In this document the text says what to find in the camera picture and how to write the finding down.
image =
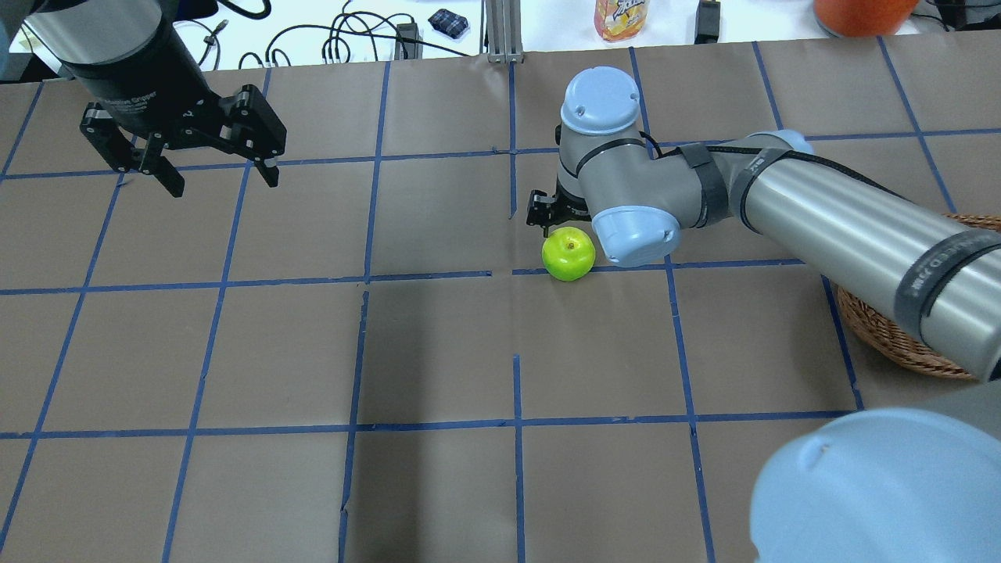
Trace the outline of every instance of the apple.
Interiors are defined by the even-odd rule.
[[[595,243],[580,228],[562,226],[543,242],[543,264],[557,279],[579,279],[595,265]]]

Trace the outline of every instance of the black strap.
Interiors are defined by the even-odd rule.
[[[644,142],[644,141],[642,141],[642,140],[640,140],[640,139],[622,138],[622,139],[616,139],[616,140],[613,140],[613,141],[609,141],[609,142],[607,142],[605,144],[596,146],[595,148],[593,148],[591,150],[591,152],[585,154],[584,158],[581,158],[581,161],[577,163],[577,170],[574,173],[572,173],[571,175],[574,176],[575,178],[578,177],[579,175],[581,175],[581,169],[584,168],[584,165],[588,163],[588,160],[591,160],[595,156],[598,156],[599,154],[605,152],[606,150],[608,150],[610,148],[615,148],[617,146],[623,146],[624,144],[638,144],[638,145],[640,145],[642,147],[646,147],[647,146],[647,143]]]
[[[727,183],[723,180],[716,160],[709,149],[702,143],[684,144],[678,147],[689,167],[695,170],[702,183],[702,213],[695,227],[702,228],[727,218],[728,206]]]
[[[921,319],[931,313],[946,284],[966,264],[998,248],[1001,248],[1001,233],[971,228],[949,236],[921,254],[897,287],[893,315],[900,328],[920,338]]]
[[[745,226],[755,232],[758,232],[758,229],[751,225],[745,209],[748,190],[751,189],[754,180],[758,179],[758,175],[765,171],[765,168],[790,152],[793,151],[789,148],[763,148],[746,168],[737,173],[737,179],[734,180],[734,185],[730,189],[730,210],[735,216],[741,218]]]

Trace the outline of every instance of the wicker basket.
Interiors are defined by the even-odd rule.
[[[1001,216],[947,214],[963,224],[1001,232]],[[912,339],[893,321],[883,317],[859,298],[838,288],[841,318],[860,339],[896,364],[919,374],[954,380],[975,380],[959,366]]]

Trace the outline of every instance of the snack bag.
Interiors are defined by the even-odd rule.
[[[634,37],[647,21],[649,0],[598,0],[595,29],[606,41]]]

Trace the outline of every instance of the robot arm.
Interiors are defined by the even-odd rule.
[[[277,185],[285,126],[252,84],[229,97],[210,90],[158,0],[4,1],[4,30],[25,17],[97,98],[80,130],[113,169],[155,176],[180,197],[184,179],[163,150],[211,146],[253,160]],[[119,127],[145,146],[133,146]]]
[[[621,70],[593,68],[571,82],[557,192],[533,192],[529,224],[591,220],[609,260],[630,267],[671,253],[684,228],[734,215],[971,374],[1001,379],[1001,234],[813,156],[794,131],[652,159],[639,111],[636,83]]]

